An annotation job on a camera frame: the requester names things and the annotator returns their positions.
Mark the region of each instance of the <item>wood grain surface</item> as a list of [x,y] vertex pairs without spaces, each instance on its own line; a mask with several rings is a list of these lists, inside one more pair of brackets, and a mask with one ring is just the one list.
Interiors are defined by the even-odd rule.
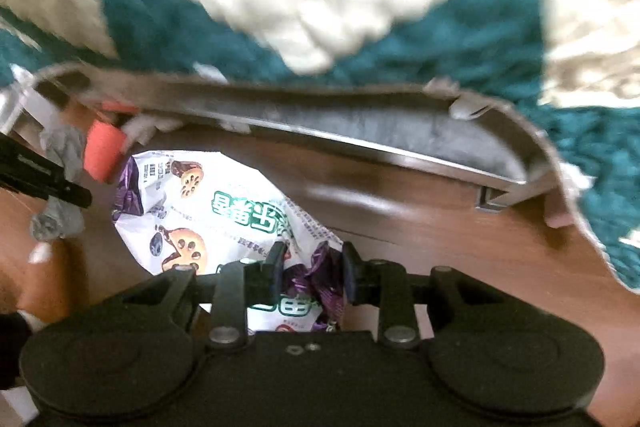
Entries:
[[[157,136],[146,149],[221,151],[260,170],[365,258],[424,274],[446,264],[577,323],[606,353],[591,413],[606,427],[640,419],[640,296],[613,279],[577,230],[547,228],[542,200],[485,214],[473,208],[472,185],[206,126]],[[113,186],[81,182],[94,194],[81,240],[89,299],[97,302],[147,275],[111,224]],[[0,192],[0,297],[9,307],[33,246],[28,219],[40,204]],[[417,313],[423,336],[431,335],[424,307]],[[344,324],[374,330],[376,316],[371,307],[350,308]]]

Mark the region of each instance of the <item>screw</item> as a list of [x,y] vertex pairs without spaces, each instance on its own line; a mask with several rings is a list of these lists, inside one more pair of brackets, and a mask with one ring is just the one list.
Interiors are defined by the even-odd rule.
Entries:
[[391,326],[385,331],[385,337],[394,344],[405,344],[415,338],[415,330],[408,326]]
[[216,344],[233,344],[240,338],[240,331],[231,326],[218,326],[209,331],[209,338]]
[[286,351],[290,355],[293,355],[294,357],[296,357],[298,355],[302,355],[302,353],[305,352],[305,348],[302,346],[291,345],[291,346],[287,346]]

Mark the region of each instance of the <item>snack package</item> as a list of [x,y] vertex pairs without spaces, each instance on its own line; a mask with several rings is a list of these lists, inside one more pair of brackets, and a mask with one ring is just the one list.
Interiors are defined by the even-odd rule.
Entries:
[[113,220],[154,275],[177,264],[198,275],[216,273],[232,261],[261,261],[284,241],[280,302],[248,309],[251,330],[327,330],[342,317],[340,239],[259,171],[221,153],[132,156],[116,189]]

